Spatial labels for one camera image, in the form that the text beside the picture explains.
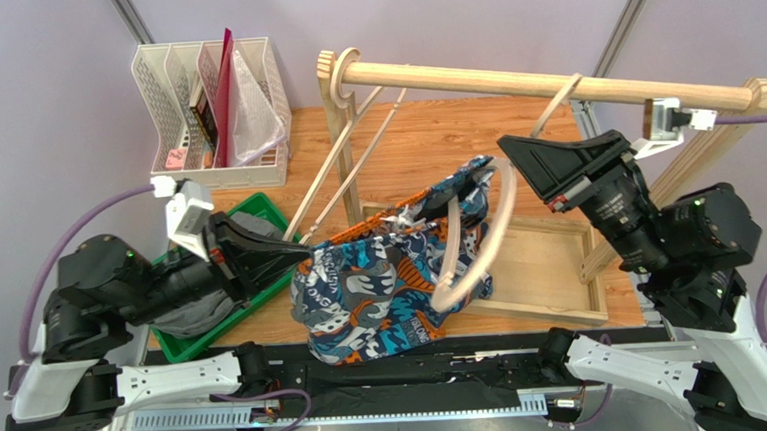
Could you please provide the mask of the grey shorts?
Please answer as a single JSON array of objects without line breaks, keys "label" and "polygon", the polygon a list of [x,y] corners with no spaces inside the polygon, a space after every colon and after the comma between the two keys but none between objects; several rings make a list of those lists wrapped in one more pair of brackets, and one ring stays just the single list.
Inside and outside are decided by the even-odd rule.
[{"label": "grey shorts", "polygon": [[[281,239],[283,236],[283,231],[273,222],[253,214],[238,211],[229,219],[259,236],[269,239]],[[151,327],[176,338],[188,339],[207,333],[236,311],[249,308],[250,305],[248,299],[236,303],[222,290],[160,316],[152,321]]]}]

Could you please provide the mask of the patterned blue orange shorts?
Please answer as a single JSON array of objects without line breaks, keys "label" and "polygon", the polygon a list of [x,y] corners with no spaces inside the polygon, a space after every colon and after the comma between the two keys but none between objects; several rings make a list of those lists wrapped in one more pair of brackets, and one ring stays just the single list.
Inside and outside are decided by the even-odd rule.
[{"label": "patterned blue orange shorts", "polygon": [[491,160],[477,156],[441,182],[314,246],[312,258],[292,276],[291,316],[306,327],[307,347],[317,360],[339,366],[436,342],[445,336],[450,315],[492,296],[494,278],[485,274],[447,311],[431,306],[451,199],[457,199],[462,219],[456,278],[482,247]]}]

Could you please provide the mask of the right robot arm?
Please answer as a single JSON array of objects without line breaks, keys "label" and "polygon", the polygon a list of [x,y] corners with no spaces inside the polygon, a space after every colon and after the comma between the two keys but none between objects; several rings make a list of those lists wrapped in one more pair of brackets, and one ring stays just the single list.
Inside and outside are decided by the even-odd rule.
[{"label": "right robot arm", "polygon": [[621,270],[646,276],[638,289],[699,354],[657,359],[554,327],[538,350],[543,372],[657,399],[705,431],[767,431],[763,296],[749,293],[739,270],[754,259],[761,229],[732,185],[659,208],[635,149],[615,130],[578,142],[503,136],[498,146],[550,210],[580,210]]}]

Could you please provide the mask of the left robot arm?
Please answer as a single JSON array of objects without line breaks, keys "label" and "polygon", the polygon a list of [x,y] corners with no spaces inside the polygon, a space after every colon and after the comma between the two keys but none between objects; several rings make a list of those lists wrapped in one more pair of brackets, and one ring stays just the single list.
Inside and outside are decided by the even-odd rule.
[{"label": "left robot arm", "polygon": [[208,218],[199,237],[204,255],[177,243],[152,262],[120,238],[97,235],[60,258],[36,359],[9,373],[13,403],[4,431],[96,431],[160,402],[226,401],[267,389],[273,376],[252,343],[184,364],[121,367],[107,360],[131,341],[132,327],[213,293],[252,301],[312,256],[307,245],[250,232],[222,212]]}]

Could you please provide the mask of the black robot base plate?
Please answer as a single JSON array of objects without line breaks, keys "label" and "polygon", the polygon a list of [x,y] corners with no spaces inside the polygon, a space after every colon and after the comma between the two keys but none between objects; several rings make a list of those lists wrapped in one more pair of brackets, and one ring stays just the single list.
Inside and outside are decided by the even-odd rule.
[{"label": "black robot base plate", "polygon": [[218,408],[232,407],[233,421],[248,430],[274,412],[274,420],[362,420],[514,412],[526,392],[585,392],[602,386],[627,389],[639,372],[621,367],[615,377],[578,378],[559,352],[565,333],[469,335],[442,339],[403,355],[331,366],[306,345],[244,343],[227,354],[249,361],[250,382],[237,392],[170,396],[148,403],[175,424],[217,423]]}]

